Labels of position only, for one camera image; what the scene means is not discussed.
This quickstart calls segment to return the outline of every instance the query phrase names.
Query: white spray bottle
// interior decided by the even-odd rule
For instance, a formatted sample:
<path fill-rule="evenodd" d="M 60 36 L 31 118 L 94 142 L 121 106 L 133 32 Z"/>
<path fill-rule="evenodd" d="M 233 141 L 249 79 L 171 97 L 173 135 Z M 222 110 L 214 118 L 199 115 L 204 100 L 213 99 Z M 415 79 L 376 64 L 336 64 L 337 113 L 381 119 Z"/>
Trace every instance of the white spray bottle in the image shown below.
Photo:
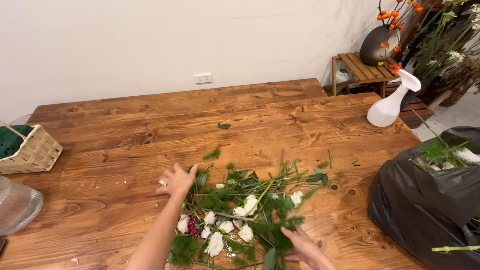
<path fill-rule="evenodd" d="M 393 124 L 400 114 L 400 104 L 408 90 L 420 91 L 421 84 L 415 76 L 404 70 L 399 70 L 397 74 L 400 78 L 392 82 L 402 81 L 402 85 L 391 96 L 377 101 L 368 111 L 367 119 L 374 126 L 386 127 Z"/>

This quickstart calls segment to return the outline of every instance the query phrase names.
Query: white wall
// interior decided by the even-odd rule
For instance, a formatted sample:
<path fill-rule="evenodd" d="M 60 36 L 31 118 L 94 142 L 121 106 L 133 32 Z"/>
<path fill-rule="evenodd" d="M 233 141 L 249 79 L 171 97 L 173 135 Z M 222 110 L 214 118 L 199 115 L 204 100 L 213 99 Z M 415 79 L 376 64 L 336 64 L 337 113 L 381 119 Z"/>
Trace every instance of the white wall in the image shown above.
<path fill-rule="evenodd" d="M 384 1 L 384 10 L 395 1 Z M 2 0 L 0 119 L 36 106 L 317 77 L 378 0 Z M 197 86 L 193 75 L 211 72 Z"/>

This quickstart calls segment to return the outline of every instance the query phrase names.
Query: electrical outlet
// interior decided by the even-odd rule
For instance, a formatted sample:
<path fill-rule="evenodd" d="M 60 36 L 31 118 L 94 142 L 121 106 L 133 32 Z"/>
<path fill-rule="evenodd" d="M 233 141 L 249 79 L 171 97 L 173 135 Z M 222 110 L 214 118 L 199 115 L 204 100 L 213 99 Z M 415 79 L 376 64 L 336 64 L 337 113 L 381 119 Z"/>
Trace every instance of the electrical outlet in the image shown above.
<path fill-rule="evenodd" d="M 212 83 L 212 74 L 211 73 L 205 73 L 201 75 L 194 75 L 193 76 L 195 83 L 196 84 L 206 84 L 206 83 Z"/>

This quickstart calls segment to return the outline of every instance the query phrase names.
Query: clear glass vase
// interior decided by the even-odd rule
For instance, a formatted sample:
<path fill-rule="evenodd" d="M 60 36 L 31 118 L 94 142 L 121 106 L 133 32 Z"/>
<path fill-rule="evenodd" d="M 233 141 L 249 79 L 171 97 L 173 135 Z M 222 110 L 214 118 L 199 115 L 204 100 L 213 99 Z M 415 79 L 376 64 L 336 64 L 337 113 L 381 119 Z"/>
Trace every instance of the clear glass vase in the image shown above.
<path fill-rule="evenodd" d="M 37 216 L 42 204 L 40 192 L 0 176 L 0 235 L 23 229 Z"/>

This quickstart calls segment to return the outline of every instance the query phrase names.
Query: wooden crate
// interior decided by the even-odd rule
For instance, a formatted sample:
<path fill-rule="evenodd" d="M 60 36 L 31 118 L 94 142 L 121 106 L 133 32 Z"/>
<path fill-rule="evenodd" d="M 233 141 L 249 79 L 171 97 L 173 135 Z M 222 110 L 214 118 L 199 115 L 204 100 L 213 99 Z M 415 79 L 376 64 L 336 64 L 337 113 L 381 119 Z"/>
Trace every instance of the wooden crate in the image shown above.
<path fill-rule="evenodd" d="M 400 84 L 386 85 L 385 97 L 393 94 L 399 86 Z M 415 115 L 413 110 L 415 110 L 423 120 L 427 120 L 434 115 L 433 111 L 429 109 L 427 105 L 422 103 L 419 98 L 414 98 L 400 113 L 400 119 L 402 119 L 410 129 L 417 128 L 422 124 L 422 121 Z"/>

